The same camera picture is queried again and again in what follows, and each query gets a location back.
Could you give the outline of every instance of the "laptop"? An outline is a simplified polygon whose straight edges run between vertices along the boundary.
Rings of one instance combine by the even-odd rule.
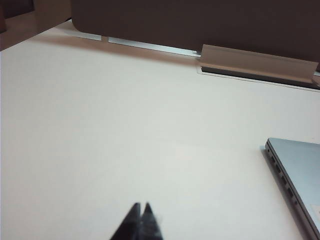
[[[310,238],[320,240],[320,144],[269,138],[265,150]]]

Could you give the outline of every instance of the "desk surface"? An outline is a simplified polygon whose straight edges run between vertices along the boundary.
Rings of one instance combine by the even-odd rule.
[[[1,52],[1,239],[106,240],[149,201],[166,240],[300,240],[263,156],[320,143],[320,93],[72,36]]]

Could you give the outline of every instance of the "laptop port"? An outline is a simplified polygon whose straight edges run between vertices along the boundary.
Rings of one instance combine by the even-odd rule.
[[[292,191],[291,191],[291,189],[290,189],[290,188],[288,188],[288,193],[289,193],[289,195],[290,195],[290,197],[291,197],[291,198],[293,198],[293,197],[294,197],[294,194],[292,193]]]
[[[281,170],[280,170],[278,164],[275,165],[275,169],[276,169],[276,171],[277,171],[278,173],[281,173]]]
[[[287,181],[286,181],[285,177],[284,177],[284,176],[282,176],[282,177],[281,177],[281,179],[282,179],[282,181],[283,181],[284,185],[286,185],[286,184],[287,184]]]

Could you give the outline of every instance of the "black plastic tip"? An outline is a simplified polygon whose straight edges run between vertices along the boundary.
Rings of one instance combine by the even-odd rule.
[[[110,240],[136,240],[140,225],[140,203],[135,203]]]

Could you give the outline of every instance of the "black object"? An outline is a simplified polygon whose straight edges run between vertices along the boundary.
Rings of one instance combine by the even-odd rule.
[[[163,240],[150,204],[140,216],[140,203],[135,203],[110,240]]]
[[[247,72],[231,71],[231,70],[218,69],[218,68],[207,67],[207,66],[202,66],[201,70],[204,73],[221,74],[221,75],[227,75],[227,76],[233,76],[233,77],[255,79],[255,80],[261,80],[261,81],[266,81],[271,83],[286,84],[291,86],[320,90],[320,86],[317,86],[315,83],[294,81],[294,80],[283,79],[278,77],[263,76],[263,75],[257,75],[257,74],[247,73]]]
[[[2,0],[4,18],[12,18],[35,10],[33,0]]]
[[[319,9],[319,0],[71,0],[72,23],[85,33],[195,51],[207,44],[317,63]]]

